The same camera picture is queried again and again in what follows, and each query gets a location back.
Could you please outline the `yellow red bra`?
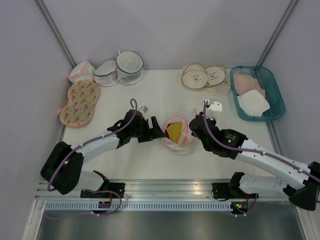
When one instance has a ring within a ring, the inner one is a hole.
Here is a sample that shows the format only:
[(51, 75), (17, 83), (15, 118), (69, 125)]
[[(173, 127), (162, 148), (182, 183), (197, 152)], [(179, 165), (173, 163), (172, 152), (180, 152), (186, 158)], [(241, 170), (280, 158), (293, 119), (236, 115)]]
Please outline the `yellow red bra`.
[(169, 123), (164, 133), (169, 140), (177, 144), (183, 133), (183, 123), (181, 121)]

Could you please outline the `white pink-zip mesh laundry bag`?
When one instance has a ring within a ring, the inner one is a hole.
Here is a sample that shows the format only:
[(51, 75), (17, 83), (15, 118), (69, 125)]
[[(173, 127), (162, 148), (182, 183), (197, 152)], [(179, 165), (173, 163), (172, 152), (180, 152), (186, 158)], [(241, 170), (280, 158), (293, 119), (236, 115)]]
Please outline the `white pink-zip mesh laundry bag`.
[(190, 153), (195, 147), (195, 137), (192, 136), (191, 130), (189, 129), (189, 122), (181, 117), (181, 116), (174, 116), (170, 118), (162, 127), (162, 131), (165, 132), (165, 129), (169, 123), (175, 122), (182, 122), (182, 134), (178, 141), (178, 143), (174, 143), (173, 141), (169, 140), (167, 137), (162, 138), (161, 141), (164, 145), (172, 150), (175, 154), (188, 154)]

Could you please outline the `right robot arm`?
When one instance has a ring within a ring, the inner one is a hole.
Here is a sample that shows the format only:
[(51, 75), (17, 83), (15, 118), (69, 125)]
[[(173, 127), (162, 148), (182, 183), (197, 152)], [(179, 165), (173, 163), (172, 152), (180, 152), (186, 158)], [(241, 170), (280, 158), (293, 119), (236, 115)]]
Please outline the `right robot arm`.
[(243, 194), (280, 192), (287, 195), (293, 205), (307, 211), (316, 210), (320, 194), (319, 162), (301, 163), (268, 151), (236, 130), (220, 130), (216, 120), (207, 119), (202, 113), (196, 115), (188, 126), (207, 152), (253, 165), (275, 177), (259, 180), (236, 172), (228, 185), (231, 196), (239, 198)]

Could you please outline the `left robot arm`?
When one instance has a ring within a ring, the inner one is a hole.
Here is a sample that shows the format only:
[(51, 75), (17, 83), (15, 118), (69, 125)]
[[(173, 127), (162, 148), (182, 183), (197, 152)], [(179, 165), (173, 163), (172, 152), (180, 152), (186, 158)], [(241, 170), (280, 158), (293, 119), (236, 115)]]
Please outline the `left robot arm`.
[(105, 152), (128, 144), (133, 138), (139, 143), (144, 143), (165, 136), (155, 116), (148, 120), (140, 111), (131, 109), (125, 114), (124, 119), (84, 143), (58, 142), (42, 167), (40, 175), (47, 181), (49, 191), (58, 191), (66, 195), (80, 189), (92, 192), (98, 198), (104, 198), (109, 193), (109, 179), (97, 170), (83, 170), (83, 165)]

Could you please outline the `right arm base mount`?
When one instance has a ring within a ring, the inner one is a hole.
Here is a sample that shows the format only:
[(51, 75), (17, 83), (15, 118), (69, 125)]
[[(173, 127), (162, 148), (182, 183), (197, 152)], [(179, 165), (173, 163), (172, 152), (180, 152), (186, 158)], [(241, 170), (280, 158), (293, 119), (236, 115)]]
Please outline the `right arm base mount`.
[(255, 199), (255, 193), (245, 193), (239, 188), (235, 190), (230, 190), (229, 184), (227, 182), (214, 182), (211, 184), (211, 196), (220, 202), (225, 202), (228, 200), (239, 199), (239, 200), (247, 200), (247, 199)]

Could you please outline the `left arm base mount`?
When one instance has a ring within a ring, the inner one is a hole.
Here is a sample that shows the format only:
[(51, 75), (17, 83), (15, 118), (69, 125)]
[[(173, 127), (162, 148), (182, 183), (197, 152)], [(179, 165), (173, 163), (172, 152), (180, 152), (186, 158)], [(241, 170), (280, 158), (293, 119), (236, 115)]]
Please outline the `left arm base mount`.
[(122, 199), (125, 193), (124, 182), (109, 182), (100, 187), (97, 191), (83, 189), (80, 192), (82, 199), (117, 199), (118, 196)]

